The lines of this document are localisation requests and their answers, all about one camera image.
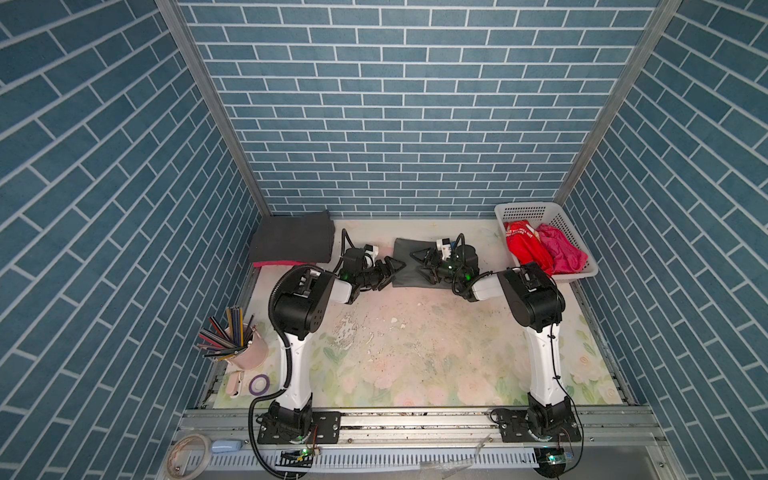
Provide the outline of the white plastic laundry basket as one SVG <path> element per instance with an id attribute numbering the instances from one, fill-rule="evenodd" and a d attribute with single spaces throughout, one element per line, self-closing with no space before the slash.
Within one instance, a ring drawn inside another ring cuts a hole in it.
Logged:
<path id="1" fill-rule="evenodd" d="M 494 213 L 513 266 L 535 261 L 557 282 L 598 274 L 593 255 L 558 204 L 506 203 Z"/>

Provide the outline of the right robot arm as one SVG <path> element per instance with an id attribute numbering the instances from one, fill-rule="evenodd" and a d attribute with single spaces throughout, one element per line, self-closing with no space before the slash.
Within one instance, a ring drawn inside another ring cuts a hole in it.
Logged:
<path id="1" fill-rule="evenodd" d="M 536 263 L 482 272 L 476 249 L 460 234 L 434 247 L 415 250 L 417 273 L 428 283 L 447 283 L 469 302 L 504 298 L 528 342 L 531 386 L 526 421 L 530 433 L 548 439 L 573 418 L 572 400 L 559 375 L 559 326 L 565 300 L 556 282 Z"/>

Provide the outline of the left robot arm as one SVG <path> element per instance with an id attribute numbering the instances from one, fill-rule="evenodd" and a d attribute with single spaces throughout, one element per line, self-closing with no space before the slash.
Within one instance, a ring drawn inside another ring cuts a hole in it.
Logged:
<path id="1" fill-rule="evenodd" d="M 296 437 L 305 437 L 312 425 L 310 342 L 322 325 L 330 303 L 353 304 L 362 292 L 381 291 L 406 263 L 391 256 L 378 257 L 367 245 L 350 247 L 329 271 L 313 264 L 292 267 L 275 284 L 267 313 L 282 343 L 282 387 L 271 401 L 270 424 Z"/>

